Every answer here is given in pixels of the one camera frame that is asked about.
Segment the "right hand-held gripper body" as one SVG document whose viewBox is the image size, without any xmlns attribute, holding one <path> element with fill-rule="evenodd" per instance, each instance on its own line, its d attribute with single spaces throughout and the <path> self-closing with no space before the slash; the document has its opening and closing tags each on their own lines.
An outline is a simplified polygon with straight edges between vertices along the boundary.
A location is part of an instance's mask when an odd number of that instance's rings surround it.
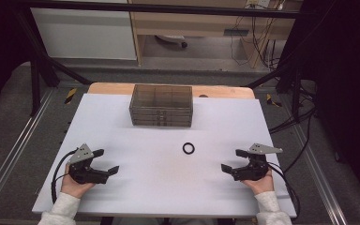
<svg viewBox="0 0 360 225">
<path fill-rule="evenodd" d="M 268 172 L 268 162 L 266 160 L 267 154 L 279 154 L 283 150 L 260 143 L 252 144 L 248 150 L 249 157 L 244 157 L 248 160 L 248 165 L 236 169 L 232 169 L 232 177 L 235 181 L 253 180 L 257 181 L 263 178 Z"/>
</svg>

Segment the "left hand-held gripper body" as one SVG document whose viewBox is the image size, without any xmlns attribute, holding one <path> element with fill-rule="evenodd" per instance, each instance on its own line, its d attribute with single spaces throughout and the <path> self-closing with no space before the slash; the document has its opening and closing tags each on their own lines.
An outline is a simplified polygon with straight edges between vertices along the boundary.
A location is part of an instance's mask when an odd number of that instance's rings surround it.
<svg viewBox="0 0 360 225">
<path fill-rule="evenodd" d="M 105 184 L 109 178 L 108 171 L 95 170 L 91 163 L 95 157 L 93 151 L 83 143 L 69 159 L 69 175 L 79 184 Z"/>
</svg>

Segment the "clear brown drawer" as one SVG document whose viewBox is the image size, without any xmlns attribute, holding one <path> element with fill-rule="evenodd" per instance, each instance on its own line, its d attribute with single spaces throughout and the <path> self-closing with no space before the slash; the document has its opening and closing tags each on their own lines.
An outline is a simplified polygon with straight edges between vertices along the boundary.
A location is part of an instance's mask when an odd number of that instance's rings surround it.
<svg viewBox="0 0 360 225">
<path fill-rule="evenodd" d="M 132 122 L 133 126 L 153 126 L 153 127 L 184 127 L 190 128 L 191 123 L 189 122 L 178 122 L 178 121 L 142 121 L 136 120 Z"/>
<path fill-rule="evenodd" d="M 191 122 L 192 116 L 170 116 L 170 115 L 159 115 L 159 114 L 136 114 L 132 117 L 132 120 L 141 121 L 172 121 L 172 122 Z"/>
<path fill-rule="evenodd" d="M 193 111 L 189 109 L 136 108 L 129 111 L 143 115 L 191 116 L 193 114 Z"/>
</svg>

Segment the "clear brown drawer box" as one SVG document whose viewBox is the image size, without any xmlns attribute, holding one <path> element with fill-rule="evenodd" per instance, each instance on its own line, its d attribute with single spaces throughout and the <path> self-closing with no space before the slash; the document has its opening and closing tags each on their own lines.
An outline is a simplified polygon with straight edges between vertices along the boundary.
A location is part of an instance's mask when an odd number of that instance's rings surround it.
<svg viewBox="0 0 360 225">
<path fill-rule="evenodd" d="M 189 109 L 193 111 L 192 87 L 184 85 L 136 84 L 129 109 L 165 108 Z"/>
</svg>

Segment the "person's right hand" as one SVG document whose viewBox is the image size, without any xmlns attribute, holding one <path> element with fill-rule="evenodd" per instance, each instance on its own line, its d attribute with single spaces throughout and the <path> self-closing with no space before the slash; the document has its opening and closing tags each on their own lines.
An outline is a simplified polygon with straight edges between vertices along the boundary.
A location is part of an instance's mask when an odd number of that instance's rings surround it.
<svg viewBox="0 0 360 225">
<path fill-rule="evenodd" d="M 263 178 L 261 178 L 257 181 L 244 180 L 243 184 L 250 187 L 255 195 L 258 195 L 258 194 L 261 194 L 261 193 L 264 193 L 267 191 L 273 191 L 274 190 L 274 181 L 273 181 L 272 171 L 269 170 Z"/>
</svg>

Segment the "person's left hand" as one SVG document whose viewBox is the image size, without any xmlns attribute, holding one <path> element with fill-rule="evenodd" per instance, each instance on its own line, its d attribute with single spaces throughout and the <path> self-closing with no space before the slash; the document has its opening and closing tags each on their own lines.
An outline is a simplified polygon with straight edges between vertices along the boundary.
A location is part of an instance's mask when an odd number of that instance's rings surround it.
<svg viewBox="0 0 360 225">
<path fill-rule="evenodd" d="M 88 190 L 93 188 L 93 183 L 79 184 L 69 175 L 69 166 L 65 168 L 65 175 L 62 179 L 61 191 L 72 197 L 80 199 Z"/>
</svg>

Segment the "yellow black tape strip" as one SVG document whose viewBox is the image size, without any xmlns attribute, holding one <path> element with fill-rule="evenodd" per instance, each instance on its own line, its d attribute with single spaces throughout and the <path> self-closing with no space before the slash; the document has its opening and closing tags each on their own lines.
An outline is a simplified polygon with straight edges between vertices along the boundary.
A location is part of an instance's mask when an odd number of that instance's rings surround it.
<svg viewBox="0 0 360 225">
<path fill-rule="evenodd" d="M 71 100 L 73 99 L 73 97 L 75 96 L 76 92 L 77 92 L 76 88 L 71 88 L 67 93 L 64 103 L 69 104 L 71 102 Z"/>
<path fill-rule="evenodd" d="M 274 105 L 276 107 L 282 107 L 282 103 L 281 102 L 276 102 L 272 99 L 272 96 L 270 94 L 266 94 L 266 103 L 268 105 Z"/>
</svg>

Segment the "wooden table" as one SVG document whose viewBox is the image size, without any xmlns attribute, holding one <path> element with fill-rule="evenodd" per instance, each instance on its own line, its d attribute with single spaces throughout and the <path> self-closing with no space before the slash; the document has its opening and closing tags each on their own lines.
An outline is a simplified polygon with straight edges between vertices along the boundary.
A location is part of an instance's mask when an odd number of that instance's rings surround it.
<svg viewBox="0 0 360 225">
<path fill-rule="evenodd" d="M 88 94 L 131 95 L 135 84 L 125 82 L 95 82 L 87 91 Z M 193 85 L 192 94 L 195 98 L 244 98 L 254 99 L 253 90 L 246 87 L 231 87 L 224 85 Z"/>
</svg>

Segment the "black metal stand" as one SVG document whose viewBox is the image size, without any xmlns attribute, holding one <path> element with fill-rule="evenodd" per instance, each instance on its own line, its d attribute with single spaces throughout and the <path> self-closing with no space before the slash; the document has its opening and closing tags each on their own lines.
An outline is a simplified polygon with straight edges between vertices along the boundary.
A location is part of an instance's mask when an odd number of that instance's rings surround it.
<svg viewBox="0 0 360 225">
<path fill-rule="evenodd" d="M 55 73 L 58 69 L 68 75 L 75 81 L 90 85 L 93 82 L 70 70 L 58 61 L 51 58 L 42 42 L 38 37 L 37 31 L 32 27 L 31 23 L 27 20 L 23 11 L 13 13 L 20 30 L 25 35 L 25 40 L 29 45 L 30 65 L 31 65 L 31 87 L 32 87 L 32 111 L 31 115 L 37 114 L 41 108 L 41 94 L 40 94 L 40 79 L 49 87 L 56 87 L 60 80 Z"/>
<path fill-rule="evenodd" d="M 247 88 L 254 89 L 263 83 L 266 83 L 276 77 L 279 77 L 279 82 L 276 86 L 276 90 L 280 94 L 291 90 L 292 91 L 292 107 L 291 113 L 297 123 L 300 122 L 299 115 L 299 98 L 301 88 L 301 72 L 298 66 L 292 63 L 284 64 L 276 70 L 269 72 L 267 75 L 262 76 L 260 79 L 246 84 Z"/>
</svg>

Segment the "white cabinet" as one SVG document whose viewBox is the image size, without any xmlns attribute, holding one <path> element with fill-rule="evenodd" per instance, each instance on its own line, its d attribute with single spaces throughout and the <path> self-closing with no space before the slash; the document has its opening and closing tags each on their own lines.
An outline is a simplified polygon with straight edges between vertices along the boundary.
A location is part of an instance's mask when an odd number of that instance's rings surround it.
<svg viewBox="0 0 360 225">
<path fill-rule="evenodd" d="M 127 12 L 32 8 L 50 57 L 137 58 Z"/>
</svg>

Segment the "office chair base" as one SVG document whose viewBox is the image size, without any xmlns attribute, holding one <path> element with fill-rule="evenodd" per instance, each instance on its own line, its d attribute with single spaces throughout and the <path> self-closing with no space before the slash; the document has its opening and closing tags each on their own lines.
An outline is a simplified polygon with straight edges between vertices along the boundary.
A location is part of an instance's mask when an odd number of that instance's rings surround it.
<svg viewBox="0 0 360 225">
<path fill-rule="evenodd" d="M 163 41 L 166 41 L 166 42 L 178 44 L 181 48 L 186 48 L 188 46 L 184 36 L 162 36 L 162 35 L 157 35 L 157 38 L 159 38 L 159 39 L 161 39 Z"/>
</svg>

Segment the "wooden desk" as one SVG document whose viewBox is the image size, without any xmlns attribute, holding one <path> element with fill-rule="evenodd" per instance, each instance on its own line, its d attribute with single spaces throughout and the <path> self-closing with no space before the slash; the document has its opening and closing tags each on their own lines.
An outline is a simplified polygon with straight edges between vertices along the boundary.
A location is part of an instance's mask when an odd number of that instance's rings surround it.
<svg viewBox="0 0 360 225">
<path fill-rule="evenodd" d="M 273 9 L 298 11 L 303 0 L 128 0 L 130 4 L 176 5 L 214 8 Z M 252 68 L 263 64 L 263 53 L 271 40 L 285 40 L 293 19 L 255 18 L 171 13 L 130 14 L 138 36 L 186 36 L 239 38 Z"/>
</svg>

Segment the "aluminium rail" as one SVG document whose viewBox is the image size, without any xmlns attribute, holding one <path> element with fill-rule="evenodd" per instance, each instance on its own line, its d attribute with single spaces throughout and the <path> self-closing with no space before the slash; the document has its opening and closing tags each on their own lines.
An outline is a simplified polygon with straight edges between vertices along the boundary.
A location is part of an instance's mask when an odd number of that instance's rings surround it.
<svg viewBox="0 0 360 225">
<path fill-rule="evenodd" d="M 0 166 L 0 192 L 2 191 L 6 181 L 8 180 L 10 174 L 13 171 L 17 161 L 23 153 L 24 148 L 28 144 L 30 138 L 32 137 L 34 130 L 38 126 L 38 123 L 45 113 L 47 107 L 49 106 L 54 94 L 57 92 L 55 88 L 48 88 L 44 93 L 40 103 L 39 109 L 34 115 L 32 115 L 25 127 L 22 129 L 20 136 L 17 138 L 16 142 L 11 147 L 5 161 Z"/>
<path fill-rule="evenodd" d="M 348 221 L 345 218 L 343 211 L 338 203 L 338 200 L 331 189 L 331 186 L 323 173 L 323 170 L 315 158 L 312 148 L 308 143 L 308 136 L 304 132 L 300 125 L 296 125 L 295 133 L 297 134 L 298 141 L 305 148 L 303 156 L 308 169 L 311 173 L 316 188 L 320 194 L 322 202 L 325 206 L 326 212 L 330 217 L 333 225 L 348 225 Z"/>
</svg>

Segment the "black horizontal frame bar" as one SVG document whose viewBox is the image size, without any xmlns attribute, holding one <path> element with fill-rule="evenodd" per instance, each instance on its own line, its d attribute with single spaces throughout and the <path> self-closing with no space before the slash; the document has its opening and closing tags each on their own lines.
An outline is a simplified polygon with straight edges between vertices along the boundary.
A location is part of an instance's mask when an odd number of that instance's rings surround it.
<svg viewBox="0 0 360 225">
<path fill-rule="evenodd" d="M 279 11 L 273 9 L 241 9 L 228 7 L 195 7 L 176 5 L 123 4 L 100 3 L 60 0 L 13 0 L 29 8 L 78 9 L 96 11 L 120 11 L 142 13 L 171 13 L 218 16 L 244 16 L 256 18 L 297 19 L 301 16 L 298 11 Z"/>
</svg>

